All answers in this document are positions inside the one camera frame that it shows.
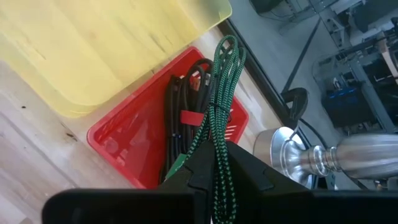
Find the green and black cable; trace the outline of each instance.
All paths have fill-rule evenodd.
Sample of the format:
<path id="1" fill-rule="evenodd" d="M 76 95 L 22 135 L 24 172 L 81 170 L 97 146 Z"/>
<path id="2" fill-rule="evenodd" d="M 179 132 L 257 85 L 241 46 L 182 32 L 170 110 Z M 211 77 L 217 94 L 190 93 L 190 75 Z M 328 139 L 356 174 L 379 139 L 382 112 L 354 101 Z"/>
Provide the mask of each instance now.
<path id="1" fill-rule="evenodd" d="M 223 44 L 227 41 L 230 46 L 225 49 Z M 235 87 L 245 60 L 246 51 L 238 48 L 235 36 L 227 35 L 220 41 L 216 48 L 210 77 L 211 89 L 215 92 L 210 98 L 205 117 L 187 152 L 189 159 L 206 140 L 210 140 L 215 146 L 216 172 L 212 215 L 214 224 L 233 223 L 238 209 L 224 136 Z"/>

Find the red plastic basket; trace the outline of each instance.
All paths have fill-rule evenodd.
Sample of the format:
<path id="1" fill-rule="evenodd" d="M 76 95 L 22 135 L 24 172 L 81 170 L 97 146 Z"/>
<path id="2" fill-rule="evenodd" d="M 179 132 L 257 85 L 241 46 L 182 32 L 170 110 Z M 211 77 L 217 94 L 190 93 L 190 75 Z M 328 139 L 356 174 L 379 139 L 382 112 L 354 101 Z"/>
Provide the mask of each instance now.
<path id="1" fill-rule="evenodd" d="M 188 48 L 88 130 L 87 141 L 137 188 L 158 185 L 165 159 L 164 94 L 172 75 L 183 76 L 197 60 Z M 237 143 L 248 114 L 234 97 L 225 138 Z"/>

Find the wooden table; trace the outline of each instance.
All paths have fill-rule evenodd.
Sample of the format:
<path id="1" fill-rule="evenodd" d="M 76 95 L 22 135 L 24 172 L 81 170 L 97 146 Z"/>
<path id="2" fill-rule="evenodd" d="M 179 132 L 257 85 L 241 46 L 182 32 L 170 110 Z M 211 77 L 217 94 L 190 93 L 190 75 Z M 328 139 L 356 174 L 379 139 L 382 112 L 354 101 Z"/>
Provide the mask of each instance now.
<path id="1" fill-rule="evenodd" d="M 213 58 L 222 35 L 214 28 L 194 41 Z M 159 68 L 101 108 L 78 119 L 53 112 L 5 63 L 0 64 L 0 223 L 41 223 L 45 201 L 71 188 L 131 188 L 86 141 L 87 130 Z M 281 126 L 247 71 L 235 95 L 250 119 L 239 145 L 252 153 L 256 136 Z"/>

